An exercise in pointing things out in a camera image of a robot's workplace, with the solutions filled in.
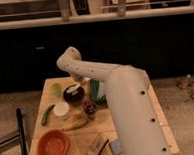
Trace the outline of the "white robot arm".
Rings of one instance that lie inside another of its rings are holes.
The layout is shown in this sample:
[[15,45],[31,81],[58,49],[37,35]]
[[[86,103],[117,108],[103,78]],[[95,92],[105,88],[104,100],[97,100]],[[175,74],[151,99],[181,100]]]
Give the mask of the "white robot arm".
[[71,75],[104,84],[124,155],[172,155],[148,93],[146,72],[129,65],[82,61],[75,47],[68,47],[56,65]]

